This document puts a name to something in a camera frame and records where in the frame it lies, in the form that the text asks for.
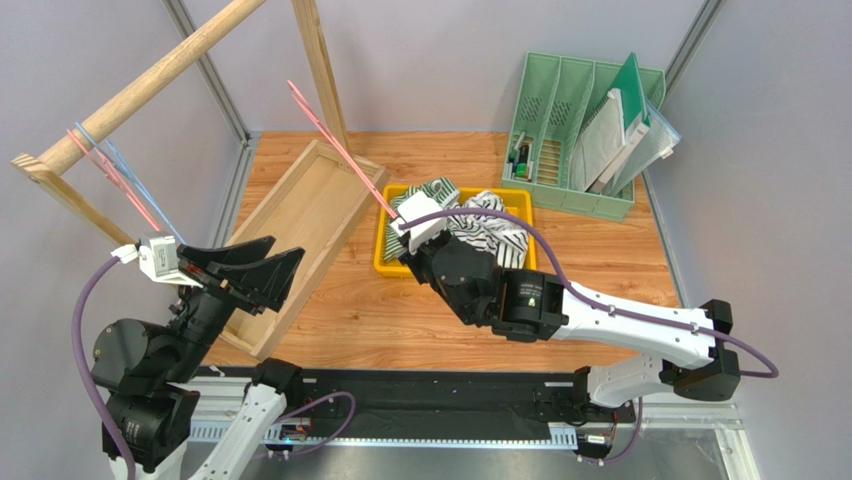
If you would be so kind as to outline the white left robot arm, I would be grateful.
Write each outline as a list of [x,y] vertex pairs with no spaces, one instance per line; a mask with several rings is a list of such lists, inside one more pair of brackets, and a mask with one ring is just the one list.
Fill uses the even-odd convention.
[[304,250],[273,252],[264,236],[221,248],[147,236],[122,246],[113,263],[136,262],[178,299],[164,324],[124,318],[109,324],[93,348],[88,390],[108,391],[97,405],[103,450],[120,479],[175,479],[200,395],[186,385],[236,311],[258,315],[286,302]]

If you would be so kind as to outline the blue wire hanger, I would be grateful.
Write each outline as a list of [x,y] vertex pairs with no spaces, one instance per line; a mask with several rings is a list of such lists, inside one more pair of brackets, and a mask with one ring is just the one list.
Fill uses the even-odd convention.
[[90,148],[96,147],[108,157],[110,162],[124,177],[129,186],[143,202],[144,206],[150,211],[150,213],[154,216],[155,220],[159,223],[162,228],[161,232],[170,233],[180,243],[184,243],[184,237],[176,229],[173,222],[168,218],[162,207],[155,200],[154,196],[151,194],[151,192],[148,190],[143,181],[139,178],[135,170],[127,162],[122,152],[115,146],[115,144],[109,139],[104,140],[107,149],[110,150],[110,153],[107,153],[102,148],[101,142],[96,141],[80,122],[76,122],[75,127],[77,131],[91,144]]

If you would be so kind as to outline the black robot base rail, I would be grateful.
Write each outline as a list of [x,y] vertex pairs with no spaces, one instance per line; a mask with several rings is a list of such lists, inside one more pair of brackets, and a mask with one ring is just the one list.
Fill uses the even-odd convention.
[[340,444],[524,445],[570,448],[573,427],[636,421],[635,405],[616,410],[575,402],[571,373],[306,369],[298,406],[318,406],[276,422],[267,445],[314,444],[341,432]]

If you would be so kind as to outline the black white striped tank top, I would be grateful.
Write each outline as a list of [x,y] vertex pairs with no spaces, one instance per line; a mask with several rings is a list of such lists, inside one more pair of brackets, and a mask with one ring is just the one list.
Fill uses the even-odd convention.
[[[502,197],[484,190],[452,209],[493,210],[507,213]],[[446,219],[453,235],[476,250],[491,253],[503,268],[521,268],[529,251],[528,232],[515,223],[488,215],[460,215]]]

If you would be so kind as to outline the pink wire hanger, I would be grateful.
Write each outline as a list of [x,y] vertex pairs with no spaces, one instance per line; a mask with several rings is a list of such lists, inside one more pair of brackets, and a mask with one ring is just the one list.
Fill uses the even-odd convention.
[[304,95],[301,93],[298,87],[291,80],[287,80],[286,84],[291,92],[292,98],[300,107],[300,109],[304,112],[304,114],[308,117],[308,119],[313,123],[316,129],[325,137],[325,139],[331,144],[331,146],[348,163],[348,165],[352,168],[358,178],[366,186],[368,191],[373,195],[373,197],[376,199],[382,209],[392,219],[396,219],[397,213],[390,206],[388,201],[384,199],[383,195],[379,192],[373,181],[367,177],[365,172],[355,161],[354,157],[349,153],[347,148],[342,145],[342,143],[332,134],[331,130],[320,120],[319,116],[311,108],[309,102],[305,99]]
[[103,175],[126,196],[126,198],[130,201],[130,203],[137,210],[137,212],[147,221],[147,223],[156,232],[161,232],[162,228],[159,223],[155,220],[154,216],[150,213],[150,211],[144,206],[143,202],[139,199],[139,197],[129,186],[124,177],[115,168],[115,166],[110,162],[108,157],[96,147],[87,148],[83,144],[83,142],[78,138],[78,136],[75,135],[70,129],[66,130],[66,134],[80,149],[83,155],[88,158],[93,164],[95,164],[97,168],[103,173]]

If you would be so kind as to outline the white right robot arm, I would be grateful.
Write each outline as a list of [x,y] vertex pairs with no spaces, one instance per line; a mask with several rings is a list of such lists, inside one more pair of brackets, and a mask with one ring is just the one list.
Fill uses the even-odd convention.
[[621,346],[635,356],[575,372],[573,401],[616,408],[645,395],[721,402],[740,384],[736,352],[722,336],[732,328],[728,303],[663,308],[608,296],[553,275],[501,267],[496,257],[441,235],[399,257],[465,325],[488,327],[510,341],[586,340]]

